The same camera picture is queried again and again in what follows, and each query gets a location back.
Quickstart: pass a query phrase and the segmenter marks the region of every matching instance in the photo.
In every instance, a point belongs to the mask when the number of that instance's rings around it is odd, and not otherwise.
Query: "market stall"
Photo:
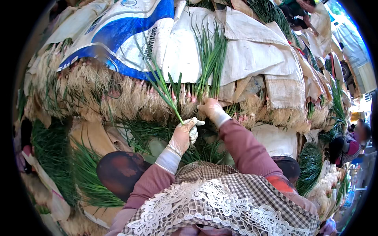
[[[318,37],[294,32],[269,0],[95,0],[70,8],[30,60],[19,92],[17,124],[33,126],[31,143],[16,151],[35,173],[23,178],[36,204],[69,235],[103,235],[124,202],[99,180],[101,158],[132,151],[154,163],[177,124],[206,118],[197,105],[211,97],[271,156],[298,161],[296,189],[316,205],[319,223],[327,219],[348,178],[346,168],[329,165],[326,148],[344,132],[350,103],[335,75],[339,61],[321,64],[331,35],[324,5],[316,9]],[[181,165],[232,165],[206,122]]]

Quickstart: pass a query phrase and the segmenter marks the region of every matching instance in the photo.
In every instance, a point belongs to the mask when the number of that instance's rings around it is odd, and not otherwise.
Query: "checkered apron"
[[[346,142],[356,141],[352,133],[347,133],[347,135],[345,135],[345,140]],[[362,150],[362,145],[359,145],[358,151],[353,155],[349,155],[348,153],[341,151],[339,155],[340,164],[337,165],[337,167],[342,167],[344,163],[351,162],[354,159],[356,159],[358,155],[360,154],[361,150]]]
[[[145,201],[119,236],[171,235],[193,224],[236,235],[314,235],[317,220],[262,176],[197,161],[178,170],[169,189]]]

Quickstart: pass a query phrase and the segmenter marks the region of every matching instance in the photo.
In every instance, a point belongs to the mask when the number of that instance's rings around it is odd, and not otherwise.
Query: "person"
[[[356,127],[355,124],[351,124],[351,126],[348,126],[348,132],[354,132],[355,127]]]
[[[319,36],[318,31],[311,24],[308,15],[308,13],[314,12],[315,6],[316,3],[314,0],[285,0],[279,5],[279,8],[294,31],[310,27],[314,31],[315,36]]]
[[[322,226],[320,227],[320,230],[317,236],[326,236],[326,235],[334,236],[336,234],[337,234],[336,222],[331,216],[330,218],[328,218],[326,221],[322,223]]]
[[[359,119],[354,127],[354,132],[348,132],[345,136],[339,136],[329,143],[330,162],[341,167],[344,163],[353,161],[364,149],[370,136],[369,125]]]
[[[183,153],[198,136],[196,126],[204,123],[195,117],[175,128],[151,166],[135,153],[105,155],[97,167],[99,179],[126,201],[106,236],[313,235],[316,207],[298,195],[276,164],[285,158],[275,162],[217,100],[203,102],[197,108],[219,129],[236,169],[196,161],[177,170]]]

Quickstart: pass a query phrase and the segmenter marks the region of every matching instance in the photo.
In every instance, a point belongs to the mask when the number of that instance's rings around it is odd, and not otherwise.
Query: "woman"
[[[359,119],[354,132],[337,137],[329,143],[329,160],[337,167],[351,162],[358,157],[371,137],[371,130],[367,123]]]
[[[147,169],[140,156],[130,154],[135,168],[121,168],[125,181],[133,176],[140,179],[107,236],[313,235],[318,221],[315,206],[297,194],[265,147],[215,99],[204,99],[198,110],[219,128],[237,170],[194,162],[177,171],[183,153],[198,135],[196,125],[203,122],[192,118],[184,126],[178,125],[155,164]],[[98,168],[103,182],[107,167]]]

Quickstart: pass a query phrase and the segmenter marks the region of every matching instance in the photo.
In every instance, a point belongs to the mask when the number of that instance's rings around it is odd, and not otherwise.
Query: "green onion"
[[[224,36],[224,29],[219,28],[219,24],[215,20],[214,34],[210,34],[209,27],[205,27],[202,23],[201,30],[197,25],[192,23],[192,30],[197,41],[197,48],[200,54],[202,74],[197,81],[197,89],[195,98],[202,96],[207,86],[209,77],[213,74],[211,97],[217,97],[219,94],[220,76],[223,69],[223,63],[226,57],[227,39]]]
[[[125,203],[109,191],[99,180],[96,168],[102,158],[93,149],[88,149],[72,139],[77,149],[73,148],[72,170],[74,180],[81,193],[83,201],[95,207],[120,207]]]
[[[141,52],[141,54],[143,54],[143,51],[142,49],[140,48],[139,44],[136,43],[139,51]],[[147,48],[150,52],[152,52],[152,49],[150,48],[150,46],[148,45],[147,43],[147,39],[146,39],[146,45],[147,45]],[[176,106],[176,102],[173,101],[172,99],[172,96],[169,92],[169,89],[168,89],[168,86],[167,86],[167,83],[165,82],[165,79],[164,79],[164,76],[161,72],[161,70],[159,69],[159,66],[154,58],[154,56],[151,54],[151,61],[152,61],[152,64],[153,66],[156,68],[156,73],[154,71],[154,69],[152,68],[150,62],[147,60],[146,57],[143,57],[144,58],[144,61],[147,63],[148,67],[150,68],[150,71],[153,75],[153,77],[155,78],[155,81],[152,81],[152,79],[147,75],[146,73],[146,76],[148,78],[148,80],[151,82],[152,86],[155,88],[155,90],[159,93],[159,95],[161,96],[161,98],[163,98],[163,100],[173,109],[173,111],[175,112],[177,118],[180,120],[180,123],[182,125],[184,125],[184,121],[182,120],[179,112],[178,112],[178,108]],[[168,73],[168,78],[169,78],[169,81],[171,83],[171,86],[172,86],[172,90],[176,96],[176,98],[178,98],[180,96],[180,89],[181,89],[181,77],[182,77],[182,73],[180,72],[180,76],[178,78],[178,84],[175,84],[172,80],[172,77],[170,75],[170,73]]]
[[[70,170],[67,124],[67,121],[52,118],[50,127],[46,129],[40,120],[36,120],[33,123],[31,143],[44,171],[54,181],[67,203],[75,207],[79,196]]]
[[[307,109],[308,109],[308,111],[307,111],[307,119],[311,119],[312,118],[312,115],[314,114],[314,112],[315,112],[315,105],[314,105],[314,103],[312,103],[312,102],[309,102],[308,104],[307,104]]]
[[[325,144],[330,143],[334,138],[339,137],[342,134],[341,124],[336,124],[330,131],[320,131],[318,134],[319,140]]]
[[[247,0],[249,7],[265,23],[275,21],[287,39],[292,37],[289,23],[281,9],[269,0]]]
[[[338,82],[338,85],[336,86],[333,80],[331,79],[331,90],[332,90],[332,96],[333,96],[333,105],[332,105],[332,112],[335,114],[333,119],[335,119],[335,124],[341,123],[345,126],[347,126],[347,121],[344,113],[344,106],[342,103],[342,89],[340,85],[340,81],[336,80]]]
[[[215,11],[214,5],[211,2],[211,0],[202,0],[199,3],[190,3],[190,1],[188,0],[186,2],[186,5],[191,6],[191,7],[197,7],[197,8],[207,8],[210,11]]]
[[[301,173],[297,181],[298,194],[305,197],[316,185],[323,166],[320,148],[314,143],[305,143],[298,157]]]
[[[332,63],[330,59],[325,60],[325,69],[332,74]]]

